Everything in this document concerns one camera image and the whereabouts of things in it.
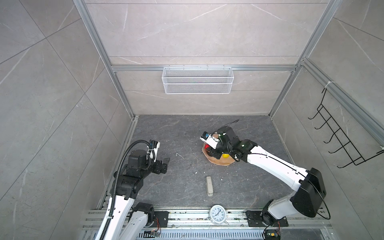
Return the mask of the pink scalloped fruit bowl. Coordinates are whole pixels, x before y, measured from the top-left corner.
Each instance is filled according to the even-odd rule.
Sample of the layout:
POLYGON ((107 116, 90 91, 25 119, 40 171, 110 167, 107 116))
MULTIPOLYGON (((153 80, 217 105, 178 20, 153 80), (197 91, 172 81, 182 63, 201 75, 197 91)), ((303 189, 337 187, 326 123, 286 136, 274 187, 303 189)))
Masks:
POLYGON ((225 147, 223 141, 220 139, 220 143, 218 144, 216 149, 213 149, 211 147, 204 149, 204 146, 206 144, 203 144, 202 152, 204 156, 209 160, 209 162, 219 165, 219 166, 229 166, 235 162, 235 160, 229 156, 228 158, 223 158, 222 154, 229 154, 229 151, 225 147))

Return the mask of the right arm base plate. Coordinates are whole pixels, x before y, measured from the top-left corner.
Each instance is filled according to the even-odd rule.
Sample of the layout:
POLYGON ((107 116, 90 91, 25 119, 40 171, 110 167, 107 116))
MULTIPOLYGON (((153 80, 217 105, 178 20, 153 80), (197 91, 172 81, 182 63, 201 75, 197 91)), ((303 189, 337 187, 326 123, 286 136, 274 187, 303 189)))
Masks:
POLYGON ((245 211, 246 218, 248 221, 249 227, 288 227, 288 221, 286 217, 282 219, 275 219, 268 212, 263 211, 245 211))

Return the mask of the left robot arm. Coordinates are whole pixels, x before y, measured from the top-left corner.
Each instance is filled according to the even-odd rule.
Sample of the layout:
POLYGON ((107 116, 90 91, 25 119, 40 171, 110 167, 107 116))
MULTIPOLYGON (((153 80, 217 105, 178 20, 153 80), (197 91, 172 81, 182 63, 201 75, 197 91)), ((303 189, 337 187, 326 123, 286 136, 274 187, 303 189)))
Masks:
POLYGON ((150 174, 165 174, 169 159, 158 160, 160 143, 155 140, 137 140, 123 154, 110 191, 105 217, 96 240, 135 240, 145 227, 152 238, 161 234, 161 222, 154 206, 135 203, 144 179, 150 174))

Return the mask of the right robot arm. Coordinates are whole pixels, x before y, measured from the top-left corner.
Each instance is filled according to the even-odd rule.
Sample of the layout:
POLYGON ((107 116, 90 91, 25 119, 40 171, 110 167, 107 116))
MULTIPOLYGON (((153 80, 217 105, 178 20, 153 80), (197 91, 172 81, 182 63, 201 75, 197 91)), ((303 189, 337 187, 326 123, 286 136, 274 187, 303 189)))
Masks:
POLYGON ((260 213, 264 225, 272 226, 284 217, 295 214, 314 218, 319 215, 320 207, 326 205, 327 192, 319 170, 297 167, 251 140, 240 140, 228 125, 213 133, 204 132, 200 139, 209 157, 220 160, 228 155, 236 162, 244 161, 270 173, 292 189, 291 194, 270 200, 264 206, 260 213))

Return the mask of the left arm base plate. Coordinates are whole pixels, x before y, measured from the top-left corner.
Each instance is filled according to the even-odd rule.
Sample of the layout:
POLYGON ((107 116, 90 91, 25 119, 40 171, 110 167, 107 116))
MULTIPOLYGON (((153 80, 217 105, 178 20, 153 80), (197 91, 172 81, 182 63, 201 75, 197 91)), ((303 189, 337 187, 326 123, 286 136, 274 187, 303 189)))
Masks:
POLYGON ((154 221, 151 225, 152 228, 157 228, 158 225, 160 228, 166 228, 169 221, 169 213, 167 211, 155 211, 154 212, 154 221))

